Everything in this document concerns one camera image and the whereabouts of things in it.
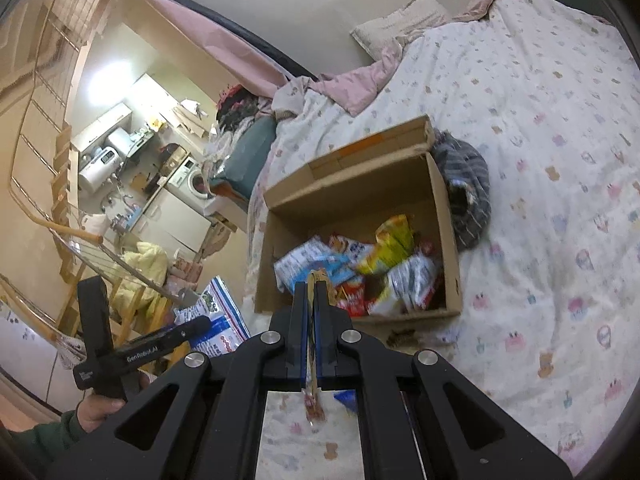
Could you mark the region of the left hand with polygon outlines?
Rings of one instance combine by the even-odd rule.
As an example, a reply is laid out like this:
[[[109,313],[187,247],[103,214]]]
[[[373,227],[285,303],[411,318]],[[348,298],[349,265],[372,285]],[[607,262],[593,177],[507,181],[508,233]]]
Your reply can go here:
[[[125,404],[125,400],[92,392],[77,405],[75,414],[78,424],[86,434],[90,434]]]

